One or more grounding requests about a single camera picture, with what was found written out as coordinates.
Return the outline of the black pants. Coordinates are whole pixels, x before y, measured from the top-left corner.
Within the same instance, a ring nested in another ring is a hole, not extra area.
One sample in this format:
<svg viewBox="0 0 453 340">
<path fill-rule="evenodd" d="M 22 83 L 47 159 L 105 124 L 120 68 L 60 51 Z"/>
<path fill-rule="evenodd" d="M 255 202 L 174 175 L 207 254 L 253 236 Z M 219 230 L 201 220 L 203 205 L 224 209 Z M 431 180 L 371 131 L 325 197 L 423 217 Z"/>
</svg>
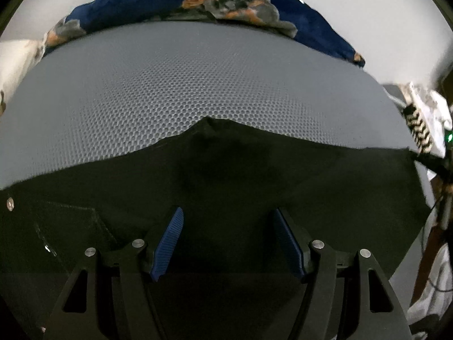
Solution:
<svg viewBox="0 0 453 340">
<path fill-rule="evenodd" d="M 145 149 L 1 192 L 1 337 L 45 339 L 86 249 L 160 233 L 177 208 L 183 229 L 151 296 L 159 339 L 290 339 L 303 284 L 277 210 L 335 250 L 368 249 L 388 280 L 428 212 L 410 150 L 205 118 Z"/>
</svg>

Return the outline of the black white zigzag knit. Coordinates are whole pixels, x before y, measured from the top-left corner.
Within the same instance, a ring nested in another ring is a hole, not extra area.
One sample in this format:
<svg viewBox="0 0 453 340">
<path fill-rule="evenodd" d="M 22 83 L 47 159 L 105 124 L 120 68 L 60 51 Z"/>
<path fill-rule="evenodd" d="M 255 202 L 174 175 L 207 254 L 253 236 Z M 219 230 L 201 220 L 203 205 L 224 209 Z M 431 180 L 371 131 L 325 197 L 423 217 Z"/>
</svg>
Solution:
<svg viewBox="0 0 453 340">
<path fill-rule="evenodd" d="M 422 112 L 416 106 L 410 104 L 401 113 L 418 147 L 418 151 L 422 154 L 429 154 L 433 147 L 433 142 Z"/>
</svg>

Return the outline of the grey mesh mattress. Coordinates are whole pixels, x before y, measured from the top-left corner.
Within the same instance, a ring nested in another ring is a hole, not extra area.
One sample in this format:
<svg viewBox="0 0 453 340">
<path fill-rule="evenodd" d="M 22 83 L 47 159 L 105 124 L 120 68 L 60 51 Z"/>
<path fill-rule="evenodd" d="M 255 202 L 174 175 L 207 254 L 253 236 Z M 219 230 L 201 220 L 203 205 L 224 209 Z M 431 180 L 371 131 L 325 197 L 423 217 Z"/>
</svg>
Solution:
<svg viewBox="0 0 453 340">
<path fill-rule="evenodd" d="M 364 70 L 238 25 L 155 22 L 74 40 L 25 77 L 1 116 L 1 186 L 139 150 L 205 116 L 323 144 L 407 148 Z"/>
</svg>

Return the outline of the white floral pillow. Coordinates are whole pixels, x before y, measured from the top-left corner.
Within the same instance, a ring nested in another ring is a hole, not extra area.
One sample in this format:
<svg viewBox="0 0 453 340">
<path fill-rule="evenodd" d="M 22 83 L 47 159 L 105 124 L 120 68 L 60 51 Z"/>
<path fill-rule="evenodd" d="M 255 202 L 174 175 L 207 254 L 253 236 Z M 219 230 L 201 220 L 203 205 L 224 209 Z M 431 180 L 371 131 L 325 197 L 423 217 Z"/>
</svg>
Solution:
<svg viewBox="0 0 453 340">
<path fill-rule="evenodd" d="M 43 54 L 44 44 L 40 40 L 1 42 L 1 114 L 25 75 L 39 63 Z"/>
</svg>

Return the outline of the navy floral blanket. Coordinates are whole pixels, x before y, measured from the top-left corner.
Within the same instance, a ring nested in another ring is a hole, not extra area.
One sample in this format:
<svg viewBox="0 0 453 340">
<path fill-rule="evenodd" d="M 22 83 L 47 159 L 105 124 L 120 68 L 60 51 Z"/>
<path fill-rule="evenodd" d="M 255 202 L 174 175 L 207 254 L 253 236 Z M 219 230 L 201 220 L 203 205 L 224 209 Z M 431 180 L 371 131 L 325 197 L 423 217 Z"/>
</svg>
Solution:
<svg viewBox="0 0 453 340">
<path fill-rule="evenodd" d="M 192 21 L 254 26 L 359 68 L 361 56 L 300 0 L 94 0 L 74 8 L 44 36 L 44 53 L 86 35 L 140 22 Z"/>
</svg>

